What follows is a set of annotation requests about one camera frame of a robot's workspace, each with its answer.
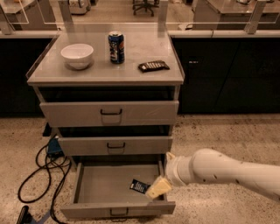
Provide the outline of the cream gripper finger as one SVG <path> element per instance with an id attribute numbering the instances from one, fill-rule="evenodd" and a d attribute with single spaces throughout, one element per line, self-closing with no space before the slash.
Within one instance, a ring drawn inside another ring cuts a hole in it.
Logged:
<path id="1" fill-rule="evenodd" d="M 169 181 L 166 178 L 159 176 L 156 178 L 154 183 L 148 188 L 145 195 L 153 200 L 160 195 L 168 193 L 171 189 L 172 185 L 169 183 Z"/>

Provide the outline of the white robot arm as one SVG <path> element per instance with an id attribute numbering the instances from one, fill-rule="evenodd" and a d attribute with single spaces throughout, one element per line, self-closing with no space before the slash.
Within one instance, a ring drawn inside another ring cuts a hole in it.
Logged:
<path id="1" fill-rule="evenodd" d="M 155 199 L 174 186 L 233 183 L 272 200 L 280 200 L 280 167 L 270 164 L 243 162 L 217 150 L 201 149 L 192 156 L 166 153 L 164 176 L 159 176 L 145 195 Z"/>

